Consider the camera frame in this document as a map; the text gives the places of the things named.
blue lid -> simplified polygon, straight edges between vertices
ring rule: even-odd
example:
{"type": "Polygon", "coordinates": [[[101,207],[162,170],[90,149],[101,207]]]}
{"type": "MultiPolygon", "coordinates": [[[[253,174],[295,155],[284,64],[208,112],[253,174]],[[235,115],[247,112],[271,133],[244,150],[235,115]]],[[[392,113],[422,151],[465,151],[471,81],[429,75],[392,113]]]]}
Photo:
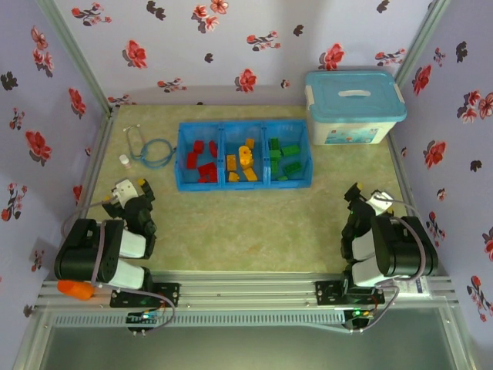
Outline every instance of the blue lid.
{"type": "Polygon", "coordinates": [[[385,71],[310,72],[305,83],[312,88],[310,111],[317,122],[394,123],[407,115],[394,77],[385,71]]]}

glass panel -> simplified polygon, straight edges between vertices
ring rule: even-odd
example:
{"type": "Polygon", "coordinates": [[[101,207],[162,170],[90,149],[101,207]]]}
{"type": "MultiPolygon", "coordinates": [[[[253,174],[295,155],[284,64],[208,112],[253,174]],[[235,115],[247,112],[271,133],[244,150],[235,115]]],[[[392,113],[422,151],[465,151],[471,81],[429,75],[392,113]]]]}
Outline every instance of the glass panel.
{"type": "Polygon", "coordinates": [[[438,310],[393,309],[362,335],[316,328],[54,328],[45,370],[455,368],[438,310]]]}

floral wallpaper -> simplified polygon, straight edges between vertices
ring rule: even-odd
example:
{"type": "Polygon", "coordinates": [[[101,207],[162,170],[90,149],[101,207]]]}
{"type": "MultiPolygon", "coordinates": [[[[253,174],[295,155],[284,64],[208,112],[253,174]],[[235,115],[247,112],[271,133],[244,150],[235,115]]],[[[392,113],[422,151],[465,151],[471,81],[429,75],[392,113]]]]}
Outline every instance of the floral wallpaper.
{"type": "Polygon", "coordinates": [[[491,2],[451,2],[401,90],[407,119],[393,130],[484,369],[493,368],[490,14],[491,2]]]}
{"type": "Polygon", "coordinates": [[[304,104],[307,72],[396,73],[430,1],[54,0],[110,105],[304,104]]]}
{"type": "Polygon", "coordinates": [[[0,32],[0,368],[10,369],[103,112],[35,2],[3,4],[0,32]]]}

red block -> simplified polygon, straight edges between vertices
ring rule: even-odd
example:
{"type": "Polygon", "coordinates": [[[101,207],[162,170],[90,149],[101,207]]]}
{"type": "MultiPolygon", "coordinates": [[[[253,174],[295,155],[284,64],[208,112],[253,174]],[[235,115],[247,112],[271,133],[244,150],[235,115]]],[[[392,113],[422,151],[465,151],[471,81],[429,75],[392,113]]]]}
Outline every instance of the red block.
{"type": "Polygon", "coordinates": [[[195,143],[193,143],[193,151],[197,154],[203,153],[203,141],[202,140],[195,140],[195,143]]]}
{"type": "Polygon", "coordinates": [[[209,182],[210,183],[216,183],[217,182],[217,170],[211,171],[209,173],[209,182]]]}
{"type": "Polygon", "coordinates": [[[217,158],[217,145],[212,140],[209,141],[209,150],[210,150],[210,155],[213,156],[214,158],[217,158]]]}
{"type": "Polygon", "coordinates": [[[216,167],[216,164],[214,162],[206,163],[203,166],[197,167],[197,169],[198,169],[201,177],[205,177],[208,174],[210,174],[211,172],[217,173],[217,167],[216,167]]]}
{"type": "Polygon", "coordinates": [[[190,152],[186,158],[186,168],[189,170],[195,170],[197,167],[197,153],[190,152]]]}

green block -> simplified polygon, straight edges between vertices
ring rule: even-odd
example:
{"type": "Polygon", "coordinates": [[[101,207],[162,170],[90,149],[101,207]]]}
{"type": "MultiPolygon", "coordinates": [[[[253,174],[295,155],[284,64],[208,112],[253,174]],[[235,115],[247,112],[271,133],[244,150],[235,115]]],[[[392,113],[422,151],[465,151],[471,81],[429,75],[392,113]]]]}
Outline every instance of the green block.
{"type": "Polygon", "coordinates": [[[276,160],[271,160],[270,161],[270,173],[275,175],[277,172],[279,172],[279,163],[276,160]]]}
{"type": "Polygon", "coordinates": [[[271,160],[280,160],[282,157],[280,150],[269,150],[269,155],[271,160]]]}
{"type": "Polygon", "coordinates": [[[300,147],[297,144],[285,146],[283,149],[283,156],[296,156],[300,154],[300,147]]]}
{"type": "Polygon", "coordinates": [[[279,150],[280,149],[280,146],[279,146],[279,139],[277,139],[276,137],[273,137],[272,139],[270,139],[270,150],[279,150]]]}
{"type": "Polygon", "coordinates": [[[286,176],[292,175],[293,173],[300,172],[303,169],[300,162],[294,162],[284,166],[283,171],[286,176]]]}

